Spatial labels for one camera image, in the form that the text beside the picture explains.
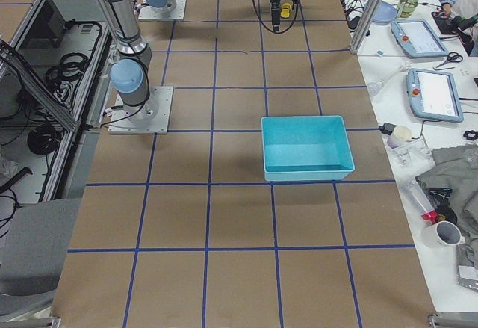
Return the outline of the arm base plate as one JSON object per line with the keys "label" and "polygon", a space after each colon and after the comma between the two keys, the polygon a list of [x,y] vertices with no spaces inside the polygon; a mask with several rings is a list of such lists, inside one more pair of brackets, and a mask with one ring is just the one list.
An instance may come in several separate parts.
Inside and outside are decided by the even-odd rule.
{"label": "arm base plate", "polygon": [[143,22],[183,20],[187,0],[143,0],[138,6],[138,19]]}
{"label": "arm base plate", "polygon": [[111,134],[166,134],[170,121],[170,110],[173,101],[172,86],[150,87],[150,95],[146,104],[134,114],[138,108],[125,106],[113,111],[107,124]]}

